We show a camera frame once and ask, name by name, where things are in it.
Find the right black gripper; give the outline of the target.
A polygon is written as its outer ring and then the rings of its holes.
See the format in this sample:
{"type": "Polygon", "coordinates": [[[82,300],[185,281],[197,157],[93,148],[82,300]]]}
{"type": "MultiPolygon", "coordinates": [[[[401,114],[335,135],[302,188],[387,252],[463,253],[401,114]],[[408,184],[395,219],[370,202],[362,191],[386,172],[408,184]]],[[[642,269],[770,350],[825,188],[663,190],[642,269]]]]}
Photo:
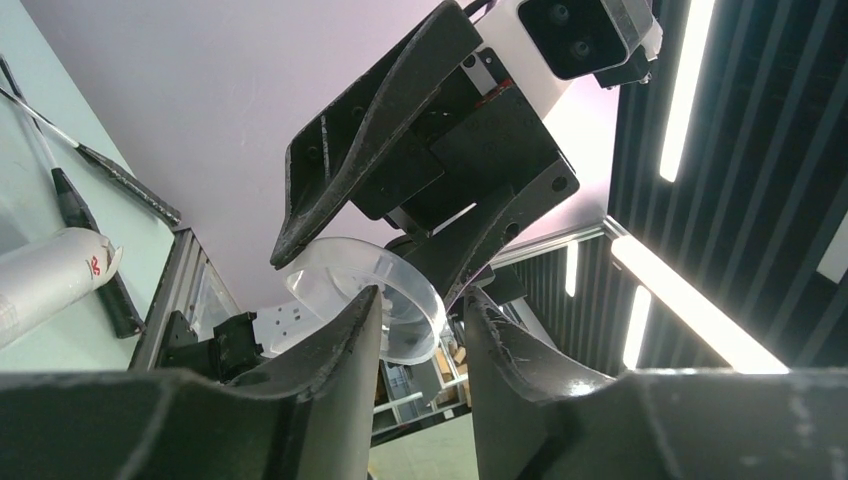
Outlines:
{"type": "Polygon", "coordinates": [[[473,64],[486,69],[491,88],[479,90],[459,66],[481,42],[463,8],[443,1],[295,135],[285,153],[275,269],[290,264],[352,196],[369,219],[407,232],[432,232],[486,197],[437,235],[420,243],[404,235],[387,245],[450,309],[529,225],[525,186],[554,166],[543,186],[555,203],[579,190],[574,169],[495,51],[476,53],[473,64]],[[512,189],[497,190],[504,185],[512,189]]]}

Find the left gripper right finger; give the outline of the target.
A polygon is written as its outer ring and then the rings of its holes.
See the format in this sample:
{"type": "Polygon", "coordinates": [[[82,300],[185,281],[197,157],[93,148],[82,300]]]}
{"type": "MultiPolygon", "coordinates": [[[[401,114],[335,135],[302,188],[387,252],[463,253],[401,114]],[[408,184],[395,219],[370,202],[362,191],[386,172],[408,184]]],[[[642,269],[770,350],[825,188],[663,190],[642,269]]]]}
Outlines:
{"type": "Polygon", "coordinates": [[[465,296],[483,479],[843,479],[847,373],[641,370],[611,378],[465,296]]]}

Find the white shuttlecock tube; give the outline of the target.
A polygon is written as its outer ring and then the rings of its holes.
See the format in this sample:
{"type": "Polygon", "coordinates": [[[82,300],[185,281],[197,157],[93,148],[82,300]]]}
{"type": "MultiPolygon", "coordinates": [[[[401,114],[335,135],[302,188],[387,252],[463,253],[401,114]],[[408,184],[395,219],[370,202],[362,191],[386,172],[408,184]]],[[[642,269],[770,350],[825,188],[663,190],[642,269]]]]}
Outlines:
{"type": "Polygon", "coordinates": [[[1,256],[1,346],[108,283],[124,249],[90,229],[69,227],[1,256]]]}

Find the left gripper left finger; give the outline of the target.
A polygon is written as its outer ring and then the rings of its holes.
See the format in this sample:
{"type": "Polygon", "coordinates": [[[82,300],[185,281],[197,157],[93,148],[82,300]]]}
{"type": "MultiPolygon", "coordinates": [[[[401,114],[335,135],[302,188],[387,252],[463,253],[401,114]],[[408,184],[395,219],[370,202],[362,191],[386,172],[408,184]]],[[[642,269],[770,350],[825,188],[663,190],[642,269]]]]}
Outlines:
{"type": "Polygon", "coordinates": [[[5,374],[5,479],[363,479],[381,343],[363,289],[226,385],[186,369],[5,374]]]}

